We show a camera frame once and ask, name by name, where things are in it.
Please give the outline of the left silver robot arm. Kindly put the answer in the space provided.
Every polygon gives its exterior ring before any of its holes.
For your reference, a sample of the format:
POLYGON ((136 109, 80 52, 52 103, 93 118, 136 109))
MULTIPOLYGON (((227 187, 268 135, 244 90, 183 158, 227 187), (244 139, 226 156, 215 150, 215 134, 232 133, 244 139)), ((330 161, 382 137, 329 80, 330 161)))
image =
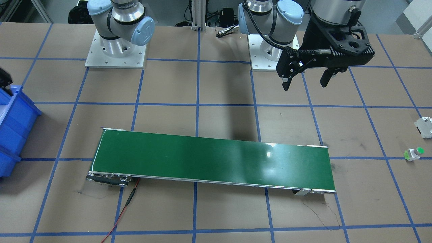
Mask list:
POLYGON ((275 70, 284 90, 308 68, 325 68, 320 84, 326 87, 336 74, 349 66, 365 65, 375 55, 359 22, 364 4, 364 0, 313 0, 298 49, 293 40, 304 9, 296 1, 244 0, 239 4, 239 29, 242 34, 259 35, 267 47, 280 51, 275 70))

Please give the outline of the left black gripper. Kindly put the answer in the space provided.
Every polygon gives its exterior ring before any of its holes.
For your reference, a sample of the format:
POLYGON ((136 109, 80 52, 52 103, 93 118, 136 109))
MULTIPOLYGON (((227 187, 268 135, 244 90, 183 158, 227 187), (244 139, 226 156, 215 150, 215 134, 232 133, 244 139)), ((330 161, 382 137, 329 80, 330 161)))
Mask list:
POLYGON ((348 55, 337 51, 336 41, 345 38, 348 23, 349 20, 343 24, 331 23, 319 18, 315 12, 311 13, 300 53, 283 51, 277 63, 276 72, 282 78, 285 91, 289 90, 292 78, 307 68, 327 68, 320 78, 323 88, 327 87, 335 73, 347 70, 348 55))

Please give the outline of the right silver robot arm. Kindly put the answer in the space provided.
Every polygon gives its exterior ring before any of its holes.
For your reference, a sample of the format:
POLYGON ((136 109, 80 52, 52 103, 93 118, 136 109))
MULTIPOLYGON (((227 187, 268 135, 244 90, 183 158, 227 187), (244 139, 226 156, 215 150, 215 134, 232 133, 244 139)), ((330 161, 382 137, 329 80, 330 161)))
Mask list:
POLYGON ((155 23, 137 0, 91 0, 92 25, 1 23, 1 72, 36 101, 84 91, 136 95, 155 23))

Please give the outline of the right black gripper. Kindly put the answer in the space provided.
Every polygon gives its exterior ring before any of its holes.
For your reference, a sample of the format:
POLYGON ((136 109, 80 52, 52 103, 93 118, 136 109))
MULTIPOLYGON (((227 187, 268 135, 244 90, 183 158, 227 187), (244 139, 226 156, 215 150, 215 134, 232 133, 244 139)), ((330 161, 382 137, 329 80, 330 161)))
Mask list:
POLYGON ((0 68, 0 86, 2 89, 9 89, 10 85, 13 83, 11 75, 5 71, 3 68, 0 68))

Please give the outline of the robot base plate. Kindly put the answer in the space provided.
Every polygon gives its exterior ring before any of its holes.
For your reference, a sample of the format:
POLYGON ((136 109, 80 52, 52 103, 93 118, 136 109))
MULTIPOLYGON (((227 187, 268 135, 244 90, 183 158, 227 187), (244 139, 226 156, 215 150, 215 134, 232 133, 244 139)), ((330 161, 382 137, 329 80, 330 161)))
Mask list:
POLYGON ((119 38, 103 39, 96 30, 85 66, 88 68, 137 68, 143 69, 147 57, 147 45, 136 46, 119 38))
POLYGON ((258 34, 247 36, 252 71, 276 72, 282 50, 270 46, 258 34))

